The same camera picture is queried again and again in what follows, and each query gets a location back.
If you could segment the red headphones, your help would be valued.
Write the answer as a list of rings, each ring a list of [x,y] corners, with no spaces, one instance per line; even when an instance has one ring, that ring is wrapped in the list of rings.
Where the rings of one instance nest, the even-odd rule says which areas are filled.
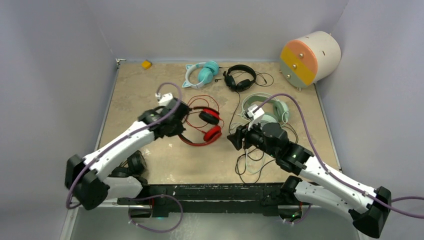
[[[179,134],[178,137],[182,142],[193,147],[203,147],[214,143],[222,136],[225,121],[220,116],[219,103],[212,96],[207,94],[194,95],[189,99],[187,106],[189,112],[183,118],[182,123],[201,132],[203,142],[192,142],[184,135]],[[189,117],[194,114],[197,114],[198,118],[204,122],[202,125],[196,126],[189,122]]]

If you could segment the small black headphones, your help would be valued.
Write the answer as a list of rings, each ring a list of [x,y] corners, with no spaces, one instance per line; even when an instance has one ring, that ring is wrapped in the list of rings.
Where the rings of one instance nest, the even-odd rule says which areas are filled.
[[[271,74],[254,70],[246,64],[239,63],[228,67],[221,66],[219,68],[223,70],[222,77],[215,81],[223,80],[225,86],[237,96],[237,104],[232,111],[228,124],[228,131],[230,132],[232,127],[234,127],[236,113],[242,105],[242,93],[248,91],[253,86],[271,87],[275,79]]]

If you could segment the black blue gaming headphones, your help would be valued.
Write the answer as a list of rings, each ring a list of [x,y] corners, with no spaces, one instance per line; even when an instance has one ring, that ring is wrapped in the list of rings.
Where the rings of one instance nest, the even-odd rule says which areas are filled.
[[[140,150],[137,150],[130,155],[124,162],[116,167],[109,177],[111,178],[127,178],[134,177],[139,179],[142,174],[146,171],[147,164],[146,160]]]

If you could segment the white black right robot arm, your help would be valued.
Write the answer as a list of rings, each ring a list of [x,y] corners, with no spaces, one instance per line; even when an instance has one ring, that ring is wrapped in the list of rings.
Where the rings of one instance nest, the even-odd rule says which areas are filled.
[[[227,136],[236,150],[253,146],[273,157],[292,174],[295,185],[281,189],[288,204],[296,200],[318,205],[351,219],[362,234],[378,239],[390,214],[392,193],[385,187],[360,183],[319,161],[316,154],[289,140],[278,123],[240,125]]]

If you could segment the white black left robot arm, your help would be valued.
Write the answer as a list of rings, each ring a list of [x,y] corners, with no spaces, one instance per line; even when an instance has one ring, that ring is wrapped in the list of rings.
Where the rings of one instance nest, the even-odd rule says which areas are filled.
[[[92,210],[110,198],[130,198],[138,205],[146,203],[149,191],[132,176],[112,177],[112,171],[142,147],[158,138],[183,133],[183,118],[190,107],[173,97],[143,112],[121,135],[102,148],[66,162],[64,185],[68,189],[67,209],[83,206]]]

